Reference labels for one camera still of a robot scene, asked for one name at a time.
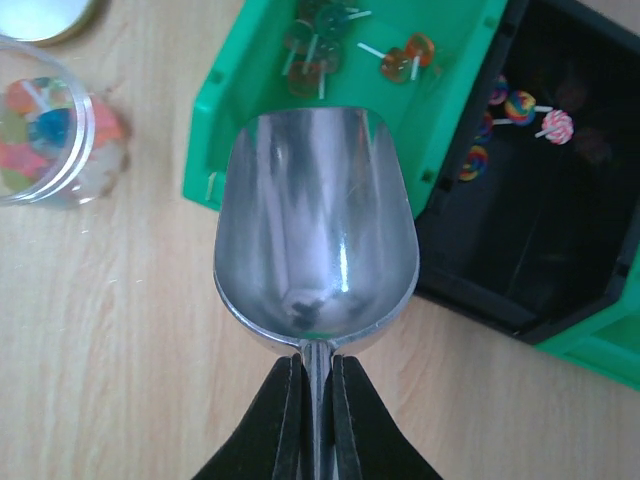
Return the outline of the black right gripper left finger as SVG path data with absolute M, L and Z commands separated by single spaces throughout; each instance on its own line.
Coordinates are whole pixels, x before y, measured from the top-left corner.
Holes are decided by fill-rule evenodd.
M 276 360 L 236 429 L 194 478 L 295 479 L 302 387 L 301 357 L 294 354 Z

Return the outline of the silver metal scoop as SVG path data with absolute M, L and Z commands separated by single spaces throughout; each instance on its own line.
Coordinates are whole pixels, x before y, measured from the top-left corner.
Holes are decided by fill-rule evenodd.
M 388 127 L 359 107 L 265 113 L 230 155 L 214 253 L 225 306 L 262 342 L 300 354 L 310 383 L 301 453 L 334 475 L 332 357 L 374 343 L 407 305 L 419 246 Z

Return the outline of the black bin with lollipops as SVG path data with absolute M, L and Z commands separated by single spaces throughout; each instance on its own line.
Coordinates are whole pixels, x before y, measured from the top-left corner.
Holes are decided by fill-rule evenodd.
M 462 182 L 499 74 L 567 111 L 574 139 L 498 127 Z M 416 228 L 417 294 L 528 344 L 635 293 L 638 37 L 578 1 L 509 2 Z

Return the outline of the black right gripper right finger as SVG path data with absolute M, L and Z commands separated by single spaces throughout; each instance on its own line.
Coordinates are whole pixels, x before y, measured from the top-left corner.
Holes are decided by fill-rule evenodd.
M 332 402 L 341 479 L 439 479 L 402 434 L 359 360 L 333 359 Z

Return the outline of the white round jar lid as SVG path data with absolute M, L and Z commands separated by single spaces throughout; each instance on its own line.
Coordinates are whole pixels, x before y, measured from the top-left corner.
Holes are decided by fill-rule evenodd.
M 33 45 L 66 40 L 109 6 L 102 0 L 1 0 L 1 35 Z

